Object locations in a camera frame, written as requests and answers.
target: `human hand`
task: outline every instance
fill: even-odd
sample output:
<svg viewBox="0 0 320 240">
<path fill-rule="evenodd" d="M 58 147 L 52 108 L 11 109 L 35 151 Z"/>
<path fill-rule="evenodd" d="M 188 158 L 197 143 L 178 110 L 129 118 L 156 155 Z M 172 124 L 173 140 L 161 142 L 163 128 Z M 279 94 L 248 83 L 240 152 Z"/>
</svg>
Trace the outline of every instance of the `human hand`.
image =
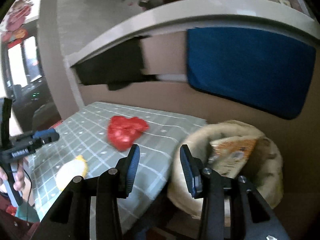
<svg viewBox="0 0 320 240">
<path fill-rule="evenodd" d="M 24 182 L 24 170 L 23 170 L 23 159 L 18 161 L 17 172 L 13 174 L 15 178 L 15 183 L 13 184 L 13 188 L 16 191 L 21 191 L 25 187 Z M 7 180 L 8 176 L 5 174 L 4 170 L 0 167 L 0 191 L 3 191 L 3 180 Z"/>
</svg>

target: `metal screw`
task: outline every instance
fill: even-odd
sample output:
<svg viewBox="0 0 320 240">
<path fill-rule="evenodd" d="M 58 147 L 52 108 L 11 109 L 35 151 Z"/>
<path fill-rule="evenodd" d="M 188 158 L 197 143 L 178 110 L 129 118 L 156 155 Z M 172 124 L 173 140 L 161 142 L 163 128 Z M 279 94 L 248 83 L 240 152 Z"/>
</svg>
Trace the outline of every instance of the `metal screw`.
<svg viewBox="0 0 320 240">
<path fill-rule="evenodd" d="M 210 168 L 204 168 L 204 169 L 202 170 L 202 172 L 203 172 L 204 174 L 210 175 L 211 172 L 212 172 L 212 170 L 211 170 Z"/>
<path fill-rule="evenodd" d="M 111 169 L 108 171 L 108 173 L 109 173 L 110 175 L 115 175 L 117 172 L 118 172 L 118 170 L 117 170 L 116 168 L 111 168 Z"/>
<path fill-rule="evenodd" d="M 74 183 L 78 183 L 78 182 L 80 182 L 82 180 L 82 177 L 81 176 L 75 176 L 74 178 L 73 178 L 73 182 Z"/>
<path fill-rule="evenodd" d="M 246 183 L 247 182 L 247 178 L 245 176 L 239 176 L 238 180 L 242 183 Z"/>
<path fill-rule="evenodd" d="M 275 238 L 274 236 L 267 236 L 266 238 L 267 238 L 267 240 L 278 240 L 278 239 Z"/>
</svg>

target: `black cloth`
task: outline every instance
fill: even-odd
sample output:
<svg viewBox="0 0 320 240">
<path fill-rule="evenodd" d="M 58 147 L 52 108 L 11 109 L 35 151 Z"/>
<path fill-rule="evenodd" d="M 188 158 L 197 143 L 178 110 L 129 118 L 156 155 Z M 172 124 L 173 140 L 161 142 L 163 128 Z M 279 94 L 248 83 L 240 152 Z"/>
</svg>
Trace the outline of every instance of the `black cloth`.
<svg viewBox="0 0 320 240">
<path fill-rule="evenodd" d="M 111 49 L 77 63 L 72 67 L 83 85 L 108 85 L 109 90 L 118 90 L 132 82 L 143 82 L 146 77 L 140 37 L 124 41 Z"/>
</svg>

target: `finger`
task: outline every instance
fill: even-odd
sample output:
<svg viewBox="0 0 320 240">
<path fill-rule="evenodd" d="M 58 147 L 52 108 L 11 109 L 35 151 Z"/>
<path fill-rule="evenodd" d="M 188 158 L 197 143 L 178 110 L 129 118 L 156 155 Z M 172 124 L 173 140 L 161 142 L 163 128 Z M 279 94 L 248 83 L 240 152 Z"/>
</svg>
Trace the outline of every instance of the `finger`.
<svg viewBox="0 0 320 240">
<path fill-rule="evenodd" d="M 8 180 L 7 174 L 0 168 L 0 179 Z"/>
<path fill-rule="evenodd" d="M 29 166 L 29 162 L 28 162 L 28 160 L 27 160 L 26 157 L 23 158 L 23 162 L 24 162 L 27 166 Z"/>
<path fill-rule="evenodd" d="M 24 181 L 17 181 L 17 182 L 15 182 L 15 184 L 13 184 L 13 188 L 16 191 L 23 190 L 25 186 L 26 186 L 26 183 Z"/>
<path fill-rule="evenodd" d="M 23 160 L 18 161 L 17 173 L 15 175 L 16 180 L 24 180 Z"/>
</svg>

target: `yellow plush toy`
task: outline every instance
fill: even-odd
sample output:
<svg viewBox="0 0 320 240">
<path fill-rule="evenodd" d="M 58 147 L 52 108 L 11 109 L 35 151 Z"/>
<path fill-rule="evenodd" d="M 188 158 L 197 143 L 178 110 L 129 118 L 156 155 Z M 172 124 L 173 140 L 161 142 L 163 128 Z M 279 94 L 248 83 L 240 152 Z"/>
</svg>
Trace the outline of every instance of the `yellow plush toy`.
<svg viewBox="0 0 320 240">
<path fill-rule="evenodd" d="M 74 160 L 64 164 L 57 173 L 56 184 L 59 190 L 65 187 L 75 176 L 85 177 L 88 172 L 88 165 L 82 155 L 77 156 Z"/>
</svg>

